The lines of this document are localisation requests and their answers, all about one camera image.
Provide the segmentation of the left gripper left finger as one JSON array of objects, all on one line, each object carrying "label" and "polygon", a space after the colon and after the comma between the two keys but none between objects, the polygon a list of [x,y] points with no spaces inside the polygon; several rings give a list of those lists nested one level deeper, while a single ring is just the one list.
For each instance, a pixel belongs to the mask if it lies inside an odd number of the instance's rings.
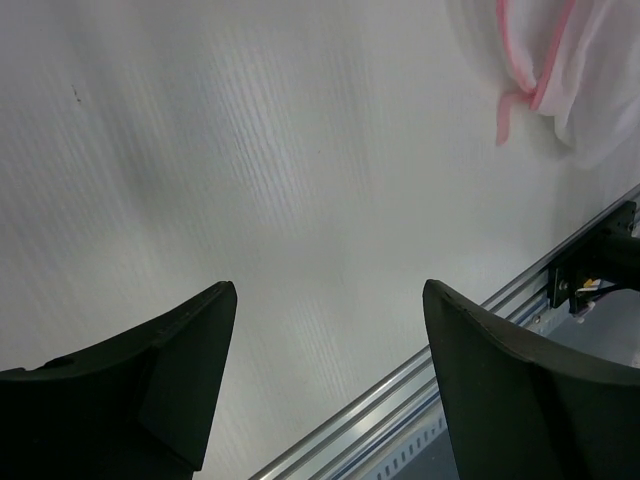
[{"label": "left gripper left finger", "polygon": [[1,374],[5,479],[190,479],[232,340],[233,283],[85,349]]}]

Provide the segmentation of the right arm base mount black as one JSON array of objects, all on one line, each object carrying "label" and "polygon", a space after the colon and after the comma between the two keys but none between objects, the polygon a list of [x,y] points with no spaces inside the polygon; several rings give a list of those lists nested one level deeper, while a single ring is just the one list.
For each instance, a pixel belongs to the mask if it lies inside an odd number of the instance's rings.
[{"label": "right arm base mount black", "polygon": [[632,235],[638,206],[625,201],[563,248],[550,266],[547,297],[552,308],[572,314],[602,294],[639,289],[639,239]]}]

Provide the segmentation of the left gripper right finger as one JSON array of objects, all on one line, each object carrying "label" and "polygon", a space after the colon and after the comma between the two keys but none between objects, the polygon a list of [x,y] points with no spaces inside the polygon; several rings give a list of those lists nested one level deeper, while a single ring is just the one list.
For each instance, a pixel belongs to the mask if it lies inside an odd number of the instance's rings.
[{"label": "left gripper right finger", "polygon": [[423,289],[431,357],[462,479],[636,479],[639,371]]}]

